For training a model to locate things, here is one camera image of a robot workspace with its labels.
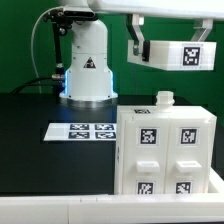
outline black cable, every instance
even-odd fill
[[[51,87],[61,87],[61,85],[57,85],[57,84],[28,84],[28,85],[24,85],[23,88],[20,88],[18,90],[16,90],[15,92],[13,92],[13,94],[17,94],[19,93],[21,90],[23,90],[26,87],[31,87],[31,86],[51,86]]]
[[[11,91],[11,93],[19,93],[19,92],[20,92],[23,88],[25,88],[26,86],[28,86],[28,85],[30,85],[30,84],[32,84],[32,83],[35,83],[35,82],[43,81],[43,80],[51,80],[51,78],[49,78],[49,77],[42,77],[42,78],[32,79],[32,80],[30,80],[29,82],[26,82],[26,83],[24,83],[23,85],[21,85],[21,86],[15,88],[15,89],[13,89],[13,90]]]

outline white box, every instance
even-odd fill
[[[128,62],[131,63],[167,71],[214,69],[215,42],[150,41],[149,62],[142,61],[141,54],[133,55],[133,46],[134,41],[129,40]]]
[[[195,106],[119,106],[115,194],[205,193],[216,117]]]

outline white bracket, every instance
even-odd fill
[[[196,32],[192,37],[191,41],[205,41],[213,28],[212,19],[196,20],[194,29]]]

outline white container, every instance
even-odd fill
[[[208,191],[216,117],[172,103],[162,92],[157,106],[118,107],[115,194]]]

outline glowing blue light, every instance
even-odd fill
[[[65,72],[65,89],[64,94],[66,95],[68,93],[68,71]]]

